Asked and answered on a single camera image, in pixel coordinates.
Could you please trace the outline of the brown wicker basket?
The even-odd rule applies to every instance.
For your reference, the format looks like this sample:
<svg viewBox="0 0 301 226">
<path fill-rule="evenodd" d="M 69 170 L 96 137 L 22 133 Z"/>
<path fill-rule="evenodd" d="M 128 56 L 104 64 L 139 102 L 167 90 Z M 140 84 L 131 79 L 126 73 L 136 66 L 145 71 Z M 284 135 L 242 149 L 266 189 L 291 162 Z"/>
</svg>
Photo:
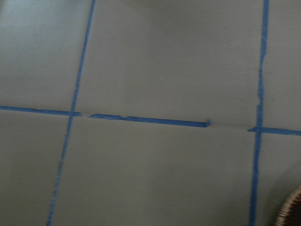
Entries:
<svg viewBox="0 0 301 226">
<path fill-rule="evenodd" d="M 286 199 L 281 207 L 276 226 L 300 226 L 301 225 L 301 187 L 296 188 Z"/>
</svg>

